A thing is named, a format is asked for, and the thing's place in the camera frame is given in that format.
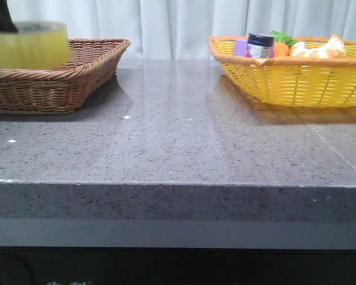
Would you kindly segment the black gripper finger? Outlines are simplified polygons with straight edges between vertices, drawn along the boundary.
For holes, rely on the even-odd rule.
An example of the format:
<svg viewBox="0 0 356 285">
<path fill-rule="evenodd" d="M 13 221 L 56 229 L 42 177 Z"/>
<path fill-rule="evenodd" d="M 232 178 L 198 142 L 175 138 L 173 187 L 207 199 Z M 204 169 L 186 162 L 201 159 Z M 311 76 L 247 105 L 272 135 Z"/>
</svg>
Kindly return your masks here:
<svg viewBox="0 0 356 285">
<path fill-rule="evenodd" d="M 18 33 L 18 28 L 12 22 L 6 0 L 0 0 L 0 31 Z"/>
</svg>

